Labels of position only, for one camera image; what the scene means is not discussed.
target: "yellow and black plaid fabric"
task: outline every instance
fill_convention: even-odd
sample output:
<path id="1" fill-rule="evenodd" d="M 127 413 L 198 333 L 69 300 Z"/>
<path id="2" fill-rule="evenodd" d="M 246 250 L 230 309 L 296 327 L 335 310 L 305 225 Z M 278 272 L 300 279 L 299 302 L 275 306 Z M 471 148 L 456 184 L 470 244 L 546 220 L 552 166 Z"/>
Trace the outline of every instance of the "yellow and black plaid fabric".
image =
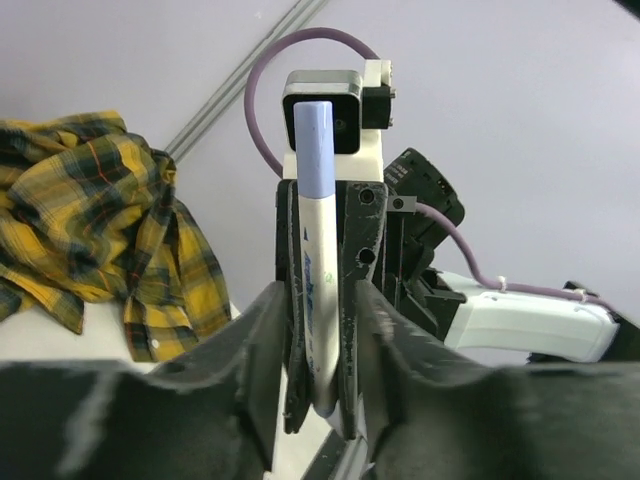
<path id="1" fill-rule="evenodd" d="M 225 325 L 225 281 L 175 175 L 115 112 L 0 121 L 0 320 L 37 304 L 80 334 L 84 302 L 116 299 L 142 362 Z"/>

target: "white marker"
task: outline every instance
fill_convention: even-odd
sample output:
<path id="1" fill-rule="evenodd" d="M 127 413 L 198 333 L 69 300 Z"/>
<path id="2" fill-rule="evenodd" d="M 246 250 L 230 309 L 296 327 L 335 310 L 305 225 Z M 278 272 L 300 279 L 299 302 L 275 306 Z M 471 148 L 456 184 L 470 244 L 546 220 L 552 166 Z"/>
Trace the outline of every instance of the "white marker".
<path id="1" fill-rule="evenodd" d="M 307 362 L 314 409 L 327 418 L 336 406 L 333 377 L 340 355 L 332 105 L 299 102 L 293 118 Z"/>

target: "white table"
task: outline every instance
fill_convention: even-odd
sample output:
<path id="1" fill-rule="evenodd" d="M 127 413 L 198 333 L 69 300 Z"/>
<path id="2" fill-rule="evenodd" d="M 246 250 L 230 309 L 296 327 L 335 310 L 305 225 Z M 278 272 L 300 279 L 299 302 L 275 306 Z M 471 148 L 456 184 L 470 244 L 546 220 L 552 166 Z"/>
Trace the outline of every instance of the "white table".
<path id="1" fill-rule="evenodd" d="M 0 361 L 2 360 L 65 360 L 119 359 L 143 372 L 153 363 L 131 361 L 124 337 L 120 308 L 114 303 L 87 304 L 82 336 L 74 335 L 38 308 L 13 315 L 0 322 Z M 284 374 L 281 401 L 284 394 Z M 278 414 L 282 421 L 282 412 Z M 271 480 L 298 480 L 316 455 L 329 425 L 313 412 L 298 435 L 285 435 L 278 427 L 275 472 L 265 475 Z"/>

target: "blue marker cap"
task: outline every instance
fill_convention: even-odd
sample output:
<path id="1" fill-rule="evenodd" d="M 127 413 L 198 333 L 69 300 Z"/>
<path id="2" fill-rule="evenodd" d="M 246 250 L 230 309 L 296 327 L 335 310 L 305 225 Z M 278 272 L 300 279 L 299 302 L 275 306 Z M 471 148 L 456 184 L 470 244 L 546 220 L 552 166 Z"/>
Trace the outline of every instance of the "blue marker cap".
<path id="1" fill-rule="evenodd" d="M 298 102 L 293 106 L 298 164 L 298 195 L 321 199 L 336 193 L 331 102 Z"/>

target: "cloth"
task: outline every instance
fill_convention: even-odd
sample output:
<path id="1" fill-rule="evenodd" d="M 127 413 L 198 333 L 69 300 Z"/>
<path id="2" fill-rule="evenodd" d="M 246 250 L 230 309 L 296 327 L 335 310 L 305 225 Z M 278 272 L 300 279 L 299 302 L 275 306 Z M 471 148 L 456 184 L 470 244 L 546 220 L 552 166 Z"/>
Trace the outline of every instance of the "cloth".
<path id="1" fill-rule="evenodd" d="M 165 152 L 116 112 L 0 121 L 0 320 L 39 305 L 81 334 L 123 304 L 135 361 L 166 361 L 231 319 L 218 261 Z"/>

